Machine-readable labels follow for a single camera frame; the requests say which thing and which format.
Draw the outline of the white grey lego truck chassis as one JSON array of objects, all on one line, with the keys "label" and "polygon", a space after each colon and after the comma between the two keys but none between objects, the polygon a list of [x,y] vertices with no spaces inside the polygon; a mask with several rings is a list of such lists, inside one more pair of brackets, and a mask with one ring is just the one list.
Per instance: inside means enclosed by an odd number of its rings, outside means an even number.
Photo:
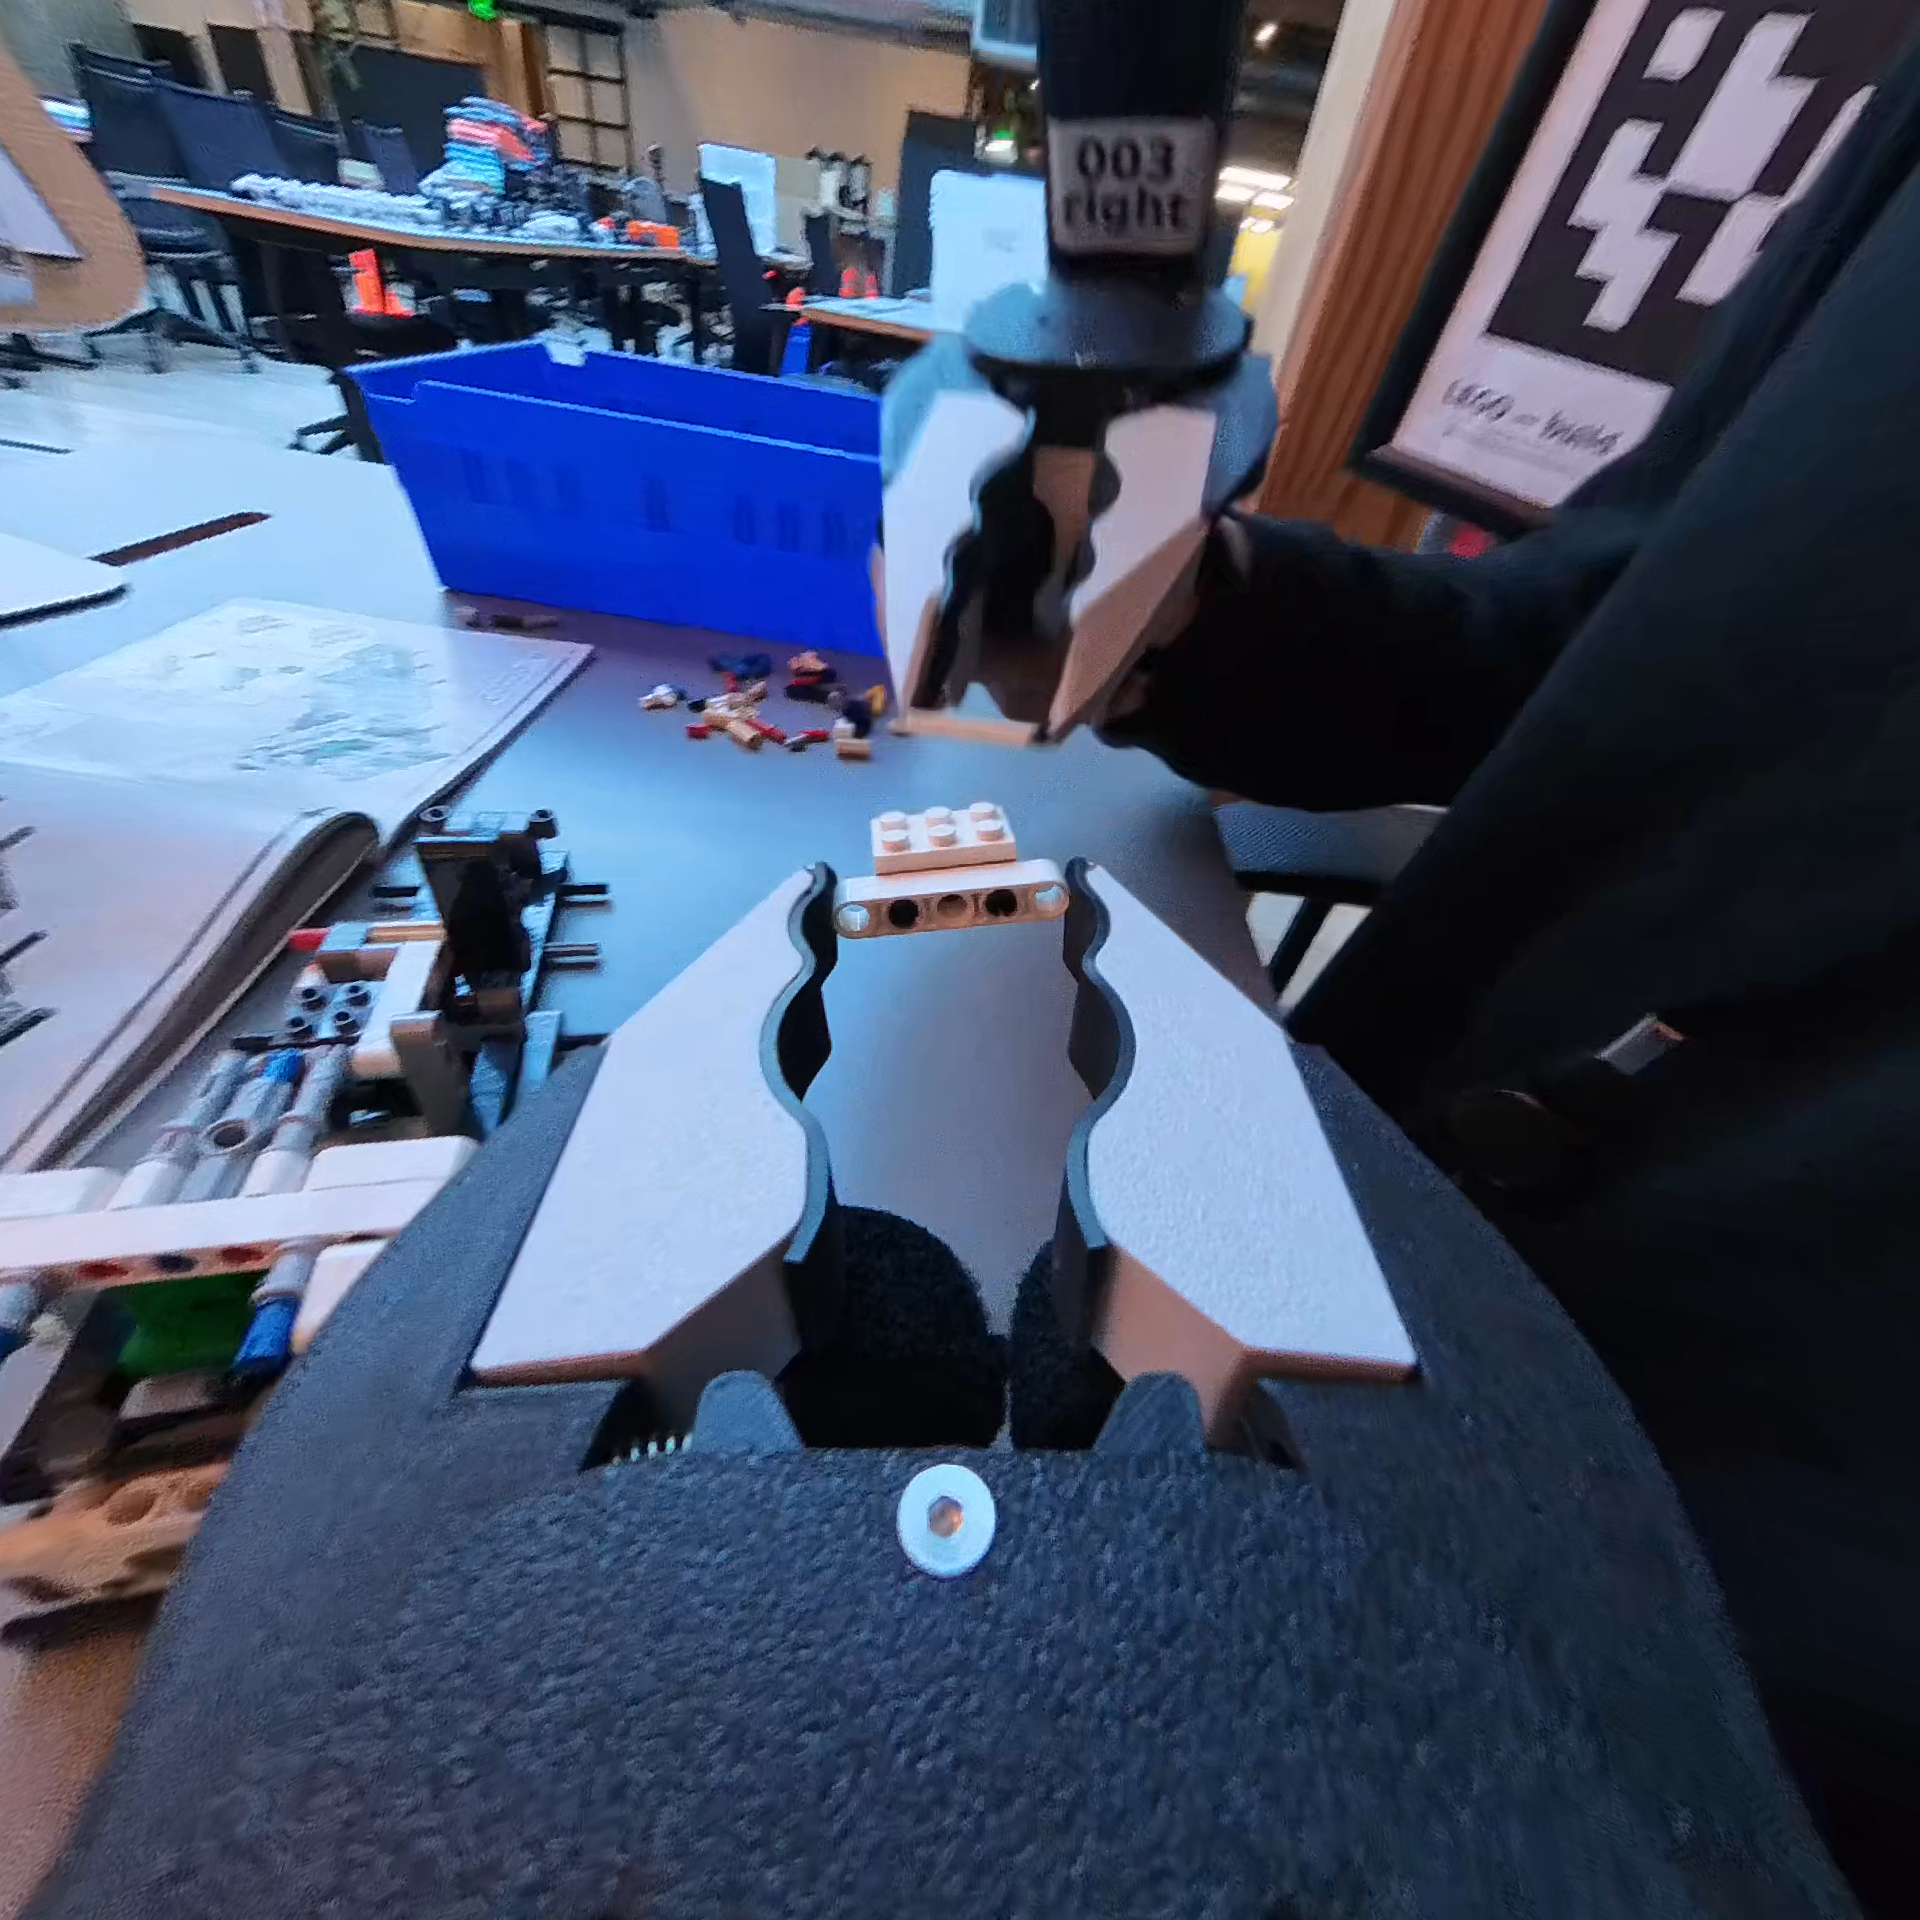
[{"label": "white grey lego truck chassis", "polygon": [[127,1169],[4,1178],[4,1641],[153,1608],[265,1397],[572,1043],[350,928]]}]

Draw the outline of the framed black white wall poster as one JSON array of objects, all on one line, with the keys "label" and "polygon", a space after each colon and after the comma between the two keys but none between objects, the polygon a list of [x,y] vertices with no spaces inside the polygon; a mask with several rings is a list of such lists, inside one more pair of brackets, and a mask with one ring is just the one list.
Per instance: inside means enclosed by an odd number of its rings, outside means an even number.
[{"label": "framed black white wall poster", "polygon": [[1916,4],[1549,4],[1349,471],[1494,537],[1643,445]]}]

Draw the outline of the black lego frame assembly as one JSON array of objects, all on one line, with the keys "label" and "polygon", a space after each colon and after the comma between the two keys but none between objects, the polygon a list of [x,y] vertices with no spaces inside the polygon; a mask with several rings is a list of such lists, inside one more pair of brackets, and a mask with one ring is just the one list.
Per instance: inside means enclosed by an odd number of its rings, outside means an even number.
[{"label": "black lego frame assembly", "polygon": [[476,1056],[489,1043],[525,1043],[554,968],[595,968],[595,941],[554,928],[574,908],[610,905],[610,885],[577,878],[548,808],[426,808],[410,853],[442,925],[447,982],[433,995],[452,1044]]}]

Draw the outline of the person's right forearm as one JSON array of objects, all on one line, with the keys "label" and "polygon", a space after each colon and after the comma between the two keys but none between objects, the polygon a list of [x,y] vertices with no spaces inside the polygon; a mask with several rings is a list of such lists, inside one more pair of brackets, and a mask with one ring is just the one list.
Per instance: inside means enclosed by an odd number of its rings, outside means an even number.
[{"label": "person's right forearm", "polygon": [[1445,808],[1641,538],[1605,510],[1450,559],[1222,516],[1185,623],[1139,657],[1099,737],[1254,803]]}]

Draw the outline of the tan lego beam with holes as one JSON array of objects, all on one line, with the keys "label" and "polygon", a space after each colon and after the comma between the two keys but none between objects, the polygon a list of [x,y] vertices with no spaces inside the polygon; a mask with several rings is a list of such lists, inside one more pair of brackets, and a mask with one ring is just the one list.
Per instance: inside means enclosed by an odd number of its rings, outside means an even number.
[{"label": "tan lego beam with holes", "polygon": [[842,941],[889,941],[987,925],[1039,925],[1068,910],[1068,878],[1051,859],[842,878],[834,930]]}]

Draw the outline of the white box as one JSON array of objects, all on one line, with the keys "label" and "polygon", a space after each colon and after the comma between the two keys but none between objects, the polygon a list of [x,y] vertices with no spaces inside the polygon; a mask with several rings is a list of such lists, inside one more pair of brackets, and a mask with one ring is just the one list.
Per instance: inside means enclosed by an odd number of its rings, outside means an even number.
[{"label": "white box", "polygon": [[934,175],[929,288],[939,327],[960,330],[982,301],[1044,276],[1044,179]]}]

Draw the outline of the grey office chair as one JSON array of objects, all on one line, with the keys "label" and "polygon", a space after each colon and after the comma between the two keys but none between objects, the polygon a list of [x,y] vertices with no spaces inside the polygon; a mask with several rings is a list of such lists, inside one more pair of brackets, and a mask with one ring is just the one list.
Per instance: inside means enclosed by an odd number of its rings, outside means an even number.
[{"label": "grey office chair", "polygon": [[1243,896],[1296,901],[1268,981],[1276,1001],[1310,958],[1337,908],[1375,908],[1385,890],[1420,853],[1445,808],[1375,808],[1310,813],[1224,799],[1212,808],[1227,868]]}]

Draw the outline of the blue plastic bin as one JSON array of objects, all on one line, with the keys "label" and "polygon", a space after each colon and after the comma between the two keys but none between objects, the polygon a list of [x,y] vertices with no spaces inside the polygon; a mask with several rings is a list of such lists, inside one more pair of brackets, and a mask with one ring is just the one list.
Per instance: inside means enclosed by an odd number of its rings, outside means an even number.
[{"label": "blue plastic bin", "polygon": [[883,655],[876,396],[545,342],[350,379],[445,589]]}]

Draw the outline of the pile of small lego pieces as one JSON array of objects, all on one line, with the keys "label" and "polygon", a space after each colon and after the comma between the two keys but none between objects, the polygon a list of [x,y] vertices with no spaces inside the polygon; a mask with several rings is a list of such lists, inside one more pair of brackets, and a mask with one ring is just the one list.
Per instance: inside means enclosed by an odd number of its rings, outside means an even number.
[{"label": "pile of small lego pieces", "polygon": [[706,682],[657,682],[637,696],[637,712],[669,714],[691,743],[726,737],[746,754],[869,761],[893,689],[876,667],[813,646],[788,657],[718,651]]}]

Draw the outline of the tan lego brick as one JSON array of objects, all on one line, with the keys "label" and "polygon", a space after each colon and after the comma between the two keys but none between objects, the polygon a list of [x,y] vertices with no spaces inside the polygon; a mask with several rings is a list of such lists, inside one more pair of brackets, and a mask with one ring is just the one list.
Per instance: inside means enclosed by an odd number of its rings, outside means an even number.
[{"label": "tan lego brick", "polygon": [[879,878],[1020,861],[1015,830],[994,799],[923,809],[893,808],[873,818],[869,849]]}]

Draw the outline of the white cardboard sheet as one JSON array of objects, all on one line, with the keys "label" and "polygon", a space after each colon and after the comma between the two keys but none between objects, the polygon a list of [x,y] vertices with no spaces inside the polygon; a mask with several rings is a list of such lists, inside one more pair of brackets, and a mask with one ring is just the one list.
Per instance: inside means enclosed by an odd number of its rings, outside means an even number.
[{"label": "white cardboard sheet", "polygon": [[121,570],[32,538],[0,537],[4,627],[107,603],[127,593]]}]

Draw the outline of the long wooden table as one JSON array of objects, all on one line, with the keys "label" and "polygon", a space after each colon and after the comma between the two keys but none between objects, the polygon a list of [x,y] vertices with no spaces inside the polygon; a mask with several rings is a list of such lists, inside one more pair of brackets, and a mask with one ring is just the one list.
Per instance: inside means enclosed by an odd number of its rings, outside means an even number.
[{"label": "long wooden table", "polygon": [[391,261],[426,261],[404,276],[435,279],[453,276],[453,265],[501,267],[533,276],[535,267],[598,271],[610,279],[685,280],[691,303],[731,303],[723,265],[712,251],[657,242],[615,242],[595,232],[498,232],[498,228],[447,228],[389,219],[391,206],[382,193],[336,190],[329,202],[314,202],[314,190],[301,202],[249,199],[241,193],[196,190],[170,179],[131,177],[131,193],[147,202],[200,213],[214,219],[232,242],[276,251],[312,251],[320,257],[348,257],[354,251],[376,251]]}]

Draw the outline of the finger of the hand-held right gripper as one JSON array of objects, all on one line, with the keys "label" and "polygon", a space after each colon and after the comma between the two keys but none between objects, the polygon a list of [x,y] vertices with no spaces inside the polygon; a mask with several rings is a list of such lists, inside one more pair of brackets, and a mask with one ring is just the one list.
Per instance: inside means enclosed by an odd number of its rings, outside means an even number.
[{"label": "finger of the hand-held right gripper", "polygon": [[1090,516],[1090,572],[1068,595],[1068,655],[1044,718],[1050,743],[1103,723],[1162,609],[1189,582],[1212,525],[1212,437],[1212,413],[1178,404],[1112,425],[1101,453],[1116,498]]},{"label": "finger of the hand-held right gripper", "polygon": [[1044,714],[1042,593],[1051,512],[1036,492],[1032,418],[987,388],[932,399],[883,487],[879,620],[904,712]]}]

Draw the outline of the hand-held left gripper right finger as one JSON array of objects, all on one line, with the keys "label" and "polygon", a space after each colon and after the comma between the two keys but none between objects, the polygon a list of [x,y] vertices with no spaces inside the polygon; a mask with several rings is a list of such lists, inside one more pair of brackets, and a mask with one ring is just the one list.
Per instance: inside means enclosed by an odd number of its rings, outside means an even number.
[{"label": "hand-held left gripper right finger", "polygon": [[1401,1385],[1420,1358],[1283,1025],[1112,868],[1071,859],[1068,1063],[1087,1090],[1054,1319],[1122,1381],[1181,1377],[1219,1450],[1264,1381]]}]

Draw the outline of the person in black clothing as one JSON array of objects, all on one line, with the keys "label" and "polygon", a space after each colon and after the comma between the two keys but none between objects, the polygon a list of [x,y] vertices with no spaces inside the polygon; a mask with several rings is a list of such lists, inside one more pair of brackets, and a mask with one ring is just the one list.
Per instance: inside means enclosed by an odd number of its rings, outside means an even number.
[{"label": "person in black clothing", "polygon": [[[1719,1568],[1870,1916],[1916,1916],[1916,43],[1656,431],[1476,562],[1337,547],[1358,737],[1446,821],[1300,1032],[1446,1144],[1569,1101],[1499,1218]],[[1608,1099],[1641,1018],[1679,1043]]]}]

